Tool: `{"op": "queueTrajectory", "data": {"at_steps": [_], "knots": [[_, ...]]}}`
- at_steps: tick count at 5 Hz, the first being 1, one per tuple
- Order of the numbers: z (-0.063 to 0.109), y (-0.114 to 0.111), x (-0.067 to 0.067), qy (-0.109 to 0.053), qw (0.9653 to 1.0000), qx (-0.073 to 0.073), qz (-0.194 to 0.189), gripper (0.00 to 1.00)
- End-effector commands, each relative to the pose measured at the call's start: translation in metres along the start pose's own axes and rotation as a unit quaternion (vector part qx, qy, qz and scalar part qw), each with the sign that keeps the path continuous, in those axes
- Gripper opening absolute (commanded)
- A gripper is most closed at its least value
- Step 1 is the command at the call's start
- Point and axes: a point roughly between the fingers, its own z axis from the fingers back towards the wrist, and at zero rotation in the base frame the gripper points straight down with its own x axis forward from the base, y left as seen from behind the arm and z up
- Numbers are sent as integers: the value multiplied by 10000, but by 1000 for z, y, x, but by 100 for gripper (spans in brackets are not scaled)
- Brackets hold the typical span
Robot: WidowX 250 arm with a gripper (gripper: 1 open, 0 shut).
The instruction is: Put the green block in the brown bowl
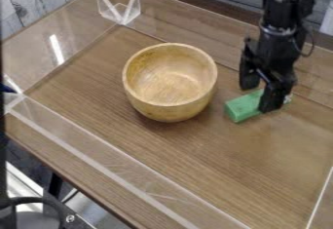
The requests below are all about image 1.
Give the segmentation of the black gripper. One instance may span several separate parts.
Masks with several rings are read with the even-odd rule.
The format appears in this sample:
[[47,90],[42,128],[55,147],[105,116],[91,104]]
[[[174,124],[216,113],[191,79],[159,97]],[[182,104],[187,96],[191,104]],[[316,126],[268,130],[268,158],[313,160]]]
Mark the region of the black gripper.
[[268,113],[282,107],[285,96],[292,93],[297,82],[294,63],[300,58],[300,28],[276,28],[261,24],[260,29],[260,39],[245,38],[240,87],[246,91],[265,81],[260,111]]

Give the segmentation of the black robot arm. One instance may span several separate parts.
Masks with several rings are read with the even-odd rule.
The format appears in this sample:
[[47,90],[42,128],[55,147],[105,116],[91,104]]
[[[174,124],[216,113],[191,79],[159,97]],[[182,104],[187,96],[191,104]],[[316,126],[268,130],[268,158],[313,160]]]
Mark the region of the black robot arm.
[[260,112],[282,107],[286,96],[297,85],[294,63],[309,57],[315,45],[304,52],[308,36],[305,24],[312,14],[315,0],[262,0],[260,39],[245,38],[240,63],[240,87],[244,91],[265,82],[260,100]]

